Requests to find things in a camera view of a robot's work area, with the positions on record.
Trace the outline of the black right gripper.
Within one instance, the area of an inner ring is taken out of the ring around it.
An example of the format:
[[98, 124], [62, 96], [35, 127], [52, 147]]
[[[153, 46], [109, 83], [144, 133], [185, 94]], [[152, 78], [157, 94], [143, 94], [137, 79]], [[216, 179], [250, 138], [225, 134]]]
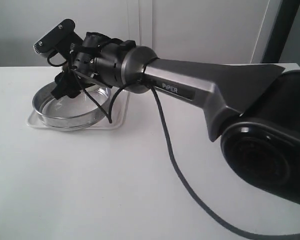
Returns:
[[107, 40], [108, 37], [102, 33], [87, 32], [85, 39], [82, 39], [82, 44], [71, 44], [69, 58], [62, 65], [62, 72], [54, 78], [56, 86], [51, 94], [55, 99], [64, 96], [74, 99], [80, 94], [81, 88], [93, 85], [107, 86], [92, 69], [98, 48]]

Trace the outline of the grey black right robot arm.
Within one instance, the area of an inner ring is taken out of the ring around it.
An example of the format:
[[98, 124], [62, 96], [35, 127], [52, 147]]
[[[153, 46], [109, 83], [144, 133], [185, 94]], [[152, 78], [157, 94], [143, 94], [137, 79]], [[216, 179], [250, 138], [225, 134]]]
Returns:
[[97, 32], [51, 37], [68, 70], [55, 98], [92, 84], [135, 94], [158, 90], [201, 108], [209, 139], [220, 140], [230, 168], [248, 184], [300, 204], [300, 69], [162, 59], [149, 47]]

